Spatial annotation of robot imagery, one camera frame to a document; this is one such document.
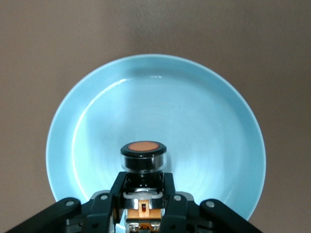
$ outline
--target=black cylindrical knob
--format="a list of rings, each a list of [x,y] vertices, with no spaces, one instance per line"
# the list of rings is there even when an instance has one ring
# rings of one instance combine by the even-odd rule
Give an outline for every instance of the black cylindrical knob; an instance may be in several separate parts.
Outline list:
[[[149,174],[161,171],[167,162],[166,146],[154,141],[139,141],[121,148],[122,167],[128,173]]]

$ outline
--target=plate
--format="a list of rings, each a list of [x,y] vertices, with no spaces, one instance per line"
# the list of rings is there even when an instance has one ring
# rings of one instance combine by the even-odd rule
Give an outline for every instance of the plate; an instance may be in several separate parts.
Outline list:
[[[120,149],[141,140],[167,146],[177,191],[214,198],[249,219],[264,184],[262,134],[250,107],[212,70],[146,54],[110,62],[84,77],[60,104],[46,162],[56,200],[87,202],[109,190]]]

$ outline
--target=orange circle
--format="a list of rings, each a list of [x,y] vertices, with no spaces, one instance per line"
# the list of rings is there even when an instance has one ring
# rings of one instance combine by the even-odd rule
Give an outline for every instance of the orange circle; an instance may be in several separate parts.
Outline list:
[[[134,151],[150,151],[159,148],[159,146],[160,145],[156,142],[143,141],[143,142],[134,142],[128,145],[128,148]]]

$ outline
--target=blue plate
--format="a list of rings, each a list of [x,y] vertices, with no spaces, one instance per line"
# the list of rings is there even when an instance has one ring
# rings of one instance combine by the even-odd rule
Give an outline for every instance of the blue plate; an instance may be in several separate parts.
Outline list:
[[[195,202],[219,199],[245,219],[264,184],[259,125],[241,95],[195,62],[148,54],[110,62],[83,78],[59,106],[46,161],[56,200],[87,202],[111,188],[120,148],[152,140],[168,148],[165,172]]]

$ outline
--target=screw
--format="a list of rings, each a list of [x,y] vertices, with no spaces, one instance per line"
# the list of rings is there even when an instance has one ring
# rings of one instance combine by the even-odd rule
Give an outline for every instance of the screw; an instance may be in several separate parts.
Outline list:
[[[72,201],[72,200],[66,202],[66,206],[71,206],[73,204],[74,204],[74,201]]]
[[[102,199],[102,200],[106,200],[107,198],[108,198],[107,195],[101,195],[101,199]]]
[[[215,203],[212,202],[212,201],[210,201],[210,200],[206,202],[206,205],[207,205],[207,207],[209,207],[209,208],[214,208],[214,207],[215,207]]]
[[[175,201],[180,201],[180,200],[181,200],[181,196],[175,195],[175,196],[174,196],[174,200],[175,200]]]

